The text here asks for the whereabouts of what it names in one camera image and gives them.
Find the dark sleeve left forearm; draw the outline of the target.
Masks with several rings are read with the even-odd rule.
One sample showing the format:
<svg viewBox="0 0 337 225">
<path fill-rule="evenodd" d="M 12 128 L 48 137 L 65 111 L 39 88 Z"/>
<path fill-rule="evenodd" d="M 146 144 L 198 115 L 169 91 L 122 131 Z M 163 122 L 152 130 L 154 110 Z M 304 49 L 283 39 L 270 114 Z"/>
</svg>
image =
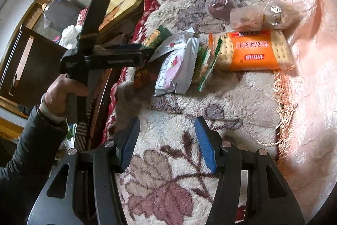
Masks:
<svg viewBox="0 0 337 225">
<path fill-rule="evenodd" d="M 28 117 L 14 155 L 1 167 L 1 224 L 24 224 L 43 189 L 55 155 L 68 132 L 36 105 Z"/>
</svg>

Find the person left hand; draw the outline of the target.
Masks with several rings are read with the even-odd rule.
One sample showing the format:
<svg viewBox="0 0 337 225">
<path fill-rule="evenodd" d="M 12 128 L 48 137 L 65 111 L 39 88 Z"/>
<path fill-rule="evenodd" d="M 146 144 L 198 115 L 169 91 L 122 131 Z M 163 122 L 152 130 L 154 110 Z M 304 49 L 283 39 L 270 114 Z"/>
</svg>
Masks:
<svg viewBox="0 0 337 225">
<path fill-rule="evenodd" d="M 64 116 L 68 95 L 86 97 L 88 88 L 79 81 L 70 79 L 66 74 L 60 75 L 47 89 L 44 97 L 45 107 L 56 116 Z"/>
</svg>

